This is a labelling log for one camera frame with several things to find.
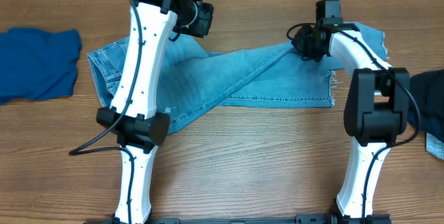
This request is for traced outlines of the light blue denim jeans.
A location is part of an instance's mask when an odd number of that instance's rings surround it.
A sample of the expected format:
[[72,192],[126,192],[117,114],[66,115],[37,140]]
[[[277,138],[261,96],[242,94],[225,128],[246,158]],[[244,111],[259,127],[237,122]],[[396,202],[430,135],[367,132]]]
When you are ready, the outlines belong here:
[[178,132],[216,106],[332,107],[332,57],[306,60],[290,42],[231,53],[206,51],[189,35],[167,41],[157,86],[157,112],[124,124],[154,136]]

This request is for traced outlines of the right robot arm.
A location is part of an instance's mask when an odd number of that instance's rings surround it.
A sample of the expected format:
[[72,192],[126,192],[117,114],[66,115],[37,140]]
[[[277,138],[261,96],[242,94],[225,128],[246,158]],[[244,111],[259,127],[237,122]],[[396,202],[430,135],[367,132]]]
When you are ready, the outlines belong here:
[[365,42],[359,28],[344,22],[339,0],[316,2],[316,21],[296,25],[292,45],[303,60],[336,58],[351,77],[343,113],[351,137],[348,167],[332,211],[299,216],[317,223],[390,223],[374,214],[373,198],[384,160],[407,126],[410,76],[405,68],[383,61]]

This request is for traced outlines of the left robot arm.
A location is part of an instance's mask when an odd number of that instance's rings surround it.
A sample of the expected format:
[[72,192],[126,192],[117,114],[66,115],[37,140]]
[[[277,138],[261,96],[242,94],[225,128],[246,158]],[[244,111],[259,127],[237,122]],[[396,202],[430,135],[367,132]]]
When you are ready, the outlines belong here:
[[167,42],[180,35],[205,37],[213,6],[203,0],[130,0],[130,35],[118,89],[96,120],[117,134],[121,193],[112,223],[148,223],[155,154],[169,115],[157,111],[156,94]]

